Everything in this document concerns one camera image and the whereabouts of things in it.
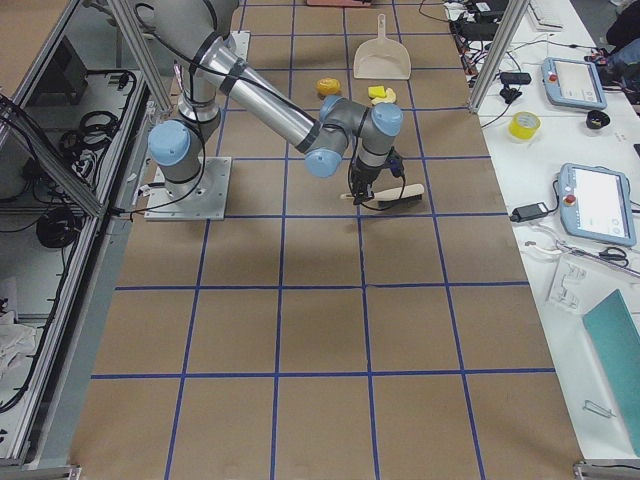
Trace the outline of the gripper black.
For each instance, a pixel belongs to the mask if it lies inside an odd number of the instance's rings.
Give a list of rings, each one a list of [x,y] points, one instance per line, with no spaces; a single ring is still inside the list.
[[[365,200],[375,198],[373,183],[377,180],[382,168],[369,166],[361,160],[355,160],[350,164],[349,188],[352,193],[354,205],[361,205]]]

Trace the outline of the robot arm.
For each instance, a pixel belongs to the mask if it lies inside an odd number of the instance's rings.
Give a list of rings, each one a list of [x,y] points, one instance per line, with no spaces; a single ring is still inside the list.
[[[303,154],[315,176],[332,176],[353,151],[348,186],[356,205],[374,199],[373,184],[388,170],[405,177],[394,143],[403,112],[395,104],[365,106],[339,95],[313,118],[252,69],[230,47],[236,1],[156,1],[144,29],[188,71],[181,112],[196,116],[217,93],[239,103]]]

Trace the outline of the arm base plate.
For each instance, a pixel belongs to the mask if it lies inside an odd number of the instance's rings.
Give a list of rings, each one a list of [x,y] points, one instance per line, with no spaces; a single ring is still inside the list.
[[[206,157],[204,174],[190,183],[166,183],[159,167],[144,217],[149,221],[223,220],[231,175],[231,157]]]
[[[227,40],[227,47],[233,55],[231,70],[238,66],[247,65],[251,34],[249,31],[231,31]]]

